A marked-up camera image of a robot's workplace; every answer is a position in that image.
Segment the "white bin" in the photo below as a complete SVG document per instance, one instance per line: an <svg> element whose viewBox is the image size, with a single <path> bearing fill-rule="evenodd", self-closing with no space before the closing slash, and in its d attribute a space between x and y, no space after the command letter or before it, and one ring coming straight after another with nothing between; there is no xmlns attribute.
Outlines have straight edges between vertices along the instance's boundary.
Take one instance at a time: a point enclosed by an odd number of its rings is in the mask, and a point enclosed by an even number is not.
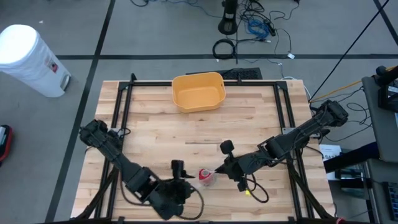
<svg viewBox="0 0 398 224"><path fill-rule="evenodd" d="M25 25L12 25L0 33L0 71L47 97L62 96L71 78L40 34Z"/></svg>

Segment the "yellow plastic basin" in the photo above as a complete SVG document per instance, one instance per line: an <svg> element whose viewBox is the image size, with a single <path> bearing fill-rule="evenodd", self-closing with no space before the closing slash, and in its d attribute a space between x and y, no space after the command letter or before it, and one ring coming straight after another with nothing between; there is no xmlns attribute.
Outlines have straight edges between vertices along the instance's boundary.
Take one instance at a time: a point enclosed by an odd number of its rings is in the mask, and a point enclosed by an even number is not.
<svg viewBox="0 0 398 224"><path fill-rule="evenodd" d="M175 77L172 89L173 102L183 113L217 109L226 95L223 77L216 72Z"/></svg>

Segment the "wooden tabletop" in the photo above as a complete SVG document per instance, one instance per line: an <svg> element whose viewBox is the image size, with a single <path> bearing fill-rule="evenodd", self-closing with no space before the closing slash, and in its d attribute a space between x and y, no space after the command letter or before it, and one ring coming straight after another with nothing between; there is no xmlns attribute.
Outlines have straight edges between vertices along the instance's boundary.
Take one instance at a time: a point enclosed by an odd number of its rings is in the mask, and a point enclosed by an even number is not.
<svg viewBox="0 0 398 224"><path fill-rule="evenodd" d="M96 119L111 124L119 82L104 82L96 109ZM296 125L311 118L301 80L287 81ZM219 145L232 140L235 155L257 150L257 144L280 134L280 126L271 86L226 86L226 99L213 111L180 113L172 101L169 86L134 86L127 121L131 134L126 136L123 152L133 162L152 169L160 178L170 178L172 159L185 161L185 169L197 176L199 169L215 169L222 165L225 155ZM284 108L285 122L288 124ZM122 108L125 96L122 97ZM316 141L309 146L319 149ZM335 208L319 153L304 149L303 161L310 190L330 214ZM71 217L77 216L90 203L100 186L104 157L96 149L86 153ZM205 199L205 209L199 220L212 221L284 221L295 216L289 175L285 165L263 167L255 173L257 182L269 194L269 202L261 204L245 192L239 192L236 183L226 175L217 175L211 187L200 187L197 179L189 180ZM151 207L137 207L124 201L116 192L113 218L126 220L160 220ZM127 192L131 200L135 198ZM265 195L255 190L259 198ZM301 190L300 204L306 216ZM193 195L185 204L184 216L194 217L200 209L200 200Z"/></svg>

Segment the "red cup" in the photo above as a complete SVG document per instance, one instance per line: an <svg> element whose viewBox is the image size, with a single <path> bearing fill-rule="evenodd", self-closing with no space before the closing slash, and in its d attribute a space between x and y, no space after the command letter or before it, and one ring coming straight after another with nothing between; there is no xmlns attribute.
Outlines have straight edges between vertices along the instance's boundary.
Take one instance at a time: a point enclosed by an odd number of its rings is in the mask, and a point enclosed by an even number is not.
<svg viewBox="0 0 398 224"><path fill-rule="evenodd" d="M198 177L199 183L205 187L209 187L216 182L215 172L208 169L200 169Z"/></svg>

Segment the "keyboard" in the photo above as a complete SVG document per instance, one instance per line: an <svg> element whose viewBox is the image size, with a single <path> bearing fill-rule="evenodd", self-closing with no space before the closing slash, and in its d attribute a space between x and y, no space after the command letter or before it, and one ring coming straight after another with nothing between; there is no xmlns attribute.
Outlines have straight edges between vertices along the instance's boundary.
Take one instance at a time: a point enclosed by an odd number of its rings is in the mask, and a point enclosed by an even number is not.
<svg viewBox="0 0 398 224"><path fill-rule="evenodd" d="M398 221L398 184L392 182L383 182L382 184L387 196L391 220Z"/></svg>
<svg viewBox="0 0 398 224"><path fill-rule="evenodd" d="M233 68L229 70L218 70L218 71L207 71L207 72L217 72L225 80L237 80L238 77L240 77L242 80L262 80L260 68ZM192 75L197 73L206 73L206 72L193 72L193 73L187 73L186 75Z"/></svg>

